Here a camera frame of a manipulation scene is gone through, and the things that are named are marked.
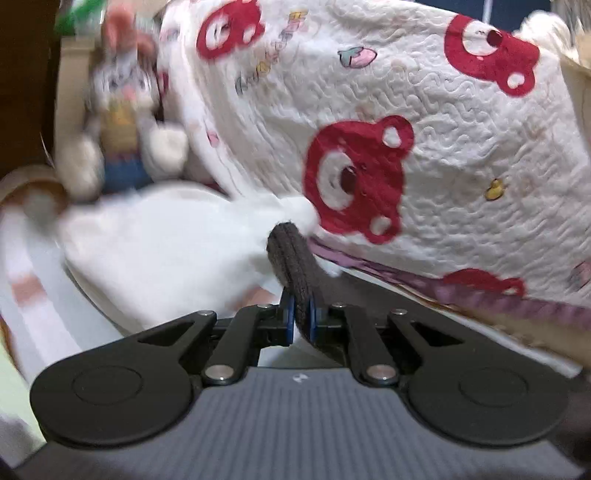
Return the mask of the white folded garment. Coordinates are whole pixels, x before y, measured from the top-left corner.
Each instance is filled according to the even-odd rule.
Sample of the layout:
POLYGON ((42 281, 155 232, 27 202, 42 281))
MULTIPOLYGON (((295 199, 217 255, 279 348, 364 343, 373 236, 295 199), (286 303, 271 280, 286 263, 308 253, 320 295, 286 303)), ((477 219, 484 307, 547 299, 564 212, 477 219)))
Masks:
POLYGON ((283 222, 308 237, 318 214, 301 195, 228 200, 204 186, 169 182, 71 207, 57 236, 86 296, 137 333, 197 310, 224 317, 276 302, 281 287, 266 243, 283 222))

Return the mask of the checkered dog print blanket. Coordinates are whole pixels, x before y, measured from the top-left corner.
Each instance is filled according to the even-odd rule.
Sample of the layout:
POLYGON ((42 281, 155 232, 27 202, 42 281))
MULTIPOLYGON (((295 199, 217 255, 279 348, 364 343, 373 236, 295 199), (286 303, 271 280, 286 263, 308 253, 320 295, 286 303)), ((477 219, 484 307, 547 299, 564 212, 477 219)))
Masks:
MULTIPOLYGON (((44 165, 17 168, 1 179, 1 317, 14 363, 27 381, 46 366, 128 335, 105 316, 79 289, 62 264, 53 237, 54 221, 66 201, 53 170, 44 165)), ((567 378, 582 366, 534 348, 528 337, 507 333, 473 319, 429 309, 453 319, 504 347, 552 367, 567 378)), ((263 350, 263 367, 304 368, 336 366, 327 356, 312 351, 304 340, 295 346, 263 350)))

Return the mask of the dark wooden dresser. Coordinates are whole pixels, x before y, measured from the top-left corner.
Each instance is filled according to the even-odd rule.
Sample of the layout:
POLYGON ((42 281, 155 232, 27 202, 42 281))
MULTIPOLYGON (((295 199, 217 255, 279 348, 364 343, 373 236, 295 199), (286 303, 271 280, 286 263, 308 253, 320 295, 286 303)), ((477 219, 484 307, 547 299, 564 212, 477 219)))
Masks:
POLYGON ((43 164, 47 69, 58 1, 1 3, 1 175, 43 164))

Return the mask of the beige bedside cabinet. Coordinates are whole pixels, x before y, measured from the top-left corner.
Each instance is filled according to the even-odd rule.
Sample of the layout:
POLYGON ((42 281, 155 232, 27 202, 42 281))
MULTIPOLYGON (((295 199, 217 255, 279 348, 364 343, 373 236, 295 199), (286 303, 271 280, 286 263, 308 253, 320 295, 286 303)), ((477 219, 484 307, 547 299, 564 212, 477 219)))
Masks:
POLYGON ((90 74, 102 53, 95 37, 65 37, 60 41, 54 114, 55 152, 80 133, 86 117, 90 74))

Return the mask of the grey bunny plush toy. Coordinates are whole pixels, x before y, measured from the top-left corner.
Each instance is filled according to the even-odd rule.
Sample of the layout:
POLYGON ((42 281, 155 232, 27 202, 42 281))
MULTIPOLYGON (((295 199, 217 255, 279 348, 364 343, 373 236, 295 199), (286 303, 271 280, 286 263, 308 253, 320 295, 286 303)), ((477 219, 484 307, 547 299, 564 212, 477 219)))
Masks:
POLYGON ((156 118, 161 92, 154 28, 141 24, 128 4, 109 6, 101 47, 103 58, 89 78, 84 129, 55 160, 57 177, 76 202, 178 179, 189 156, 184 129, 156 118))

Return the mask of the light green quilted blanket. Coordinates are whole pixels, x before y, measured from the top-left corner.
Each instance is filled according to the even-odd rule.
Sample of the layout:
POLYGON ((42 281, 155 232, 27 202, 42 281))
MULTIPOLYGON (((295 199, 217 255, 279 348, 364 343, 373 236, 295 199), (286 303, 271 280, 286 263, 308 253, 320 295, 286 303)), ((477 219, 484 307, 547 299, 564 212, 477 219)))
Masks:
POLYGON ((45 444, 29 403, 29 388, 1 344, 1 458, 15 467, 45 444))

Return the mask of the dark brown knit sweater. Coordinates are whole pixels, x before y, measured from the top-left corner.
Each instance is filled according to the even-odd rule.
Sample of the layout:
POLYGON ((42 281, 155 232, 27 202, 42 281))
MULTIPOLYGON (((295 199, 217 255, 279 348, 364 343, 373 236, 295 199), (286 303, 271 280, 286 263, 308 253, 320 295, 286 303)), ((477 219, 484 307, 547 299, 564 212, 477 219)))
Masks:
POLYGON ((394 388, 432 431, 475 447, 516 447, 542 438, 590 464, 590 382, 500 345, 405 296, 349 274, 332 278, 291 223, 266 246, 273 272, 295 299, 294 321, 308 337, 308 301, 352 306, 344 346, 315 346, 342 357, 356 379, 394 388))

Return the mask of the white quilt with red bears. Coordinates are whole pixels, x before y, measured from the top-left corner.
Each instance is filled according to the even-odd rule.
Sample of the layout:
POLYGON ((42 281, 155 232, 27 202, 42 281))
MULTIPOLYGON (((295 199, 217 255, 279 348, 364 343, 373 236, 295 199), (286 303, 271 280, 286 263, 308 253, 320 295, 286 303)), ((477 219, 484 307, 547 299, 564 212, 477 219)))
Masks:
POLYGON ((176 1, 157 66, 195 180, 303 195, 318 254, 439 303, 585 328, 590 77, 567 34, 412 1, 176 1))

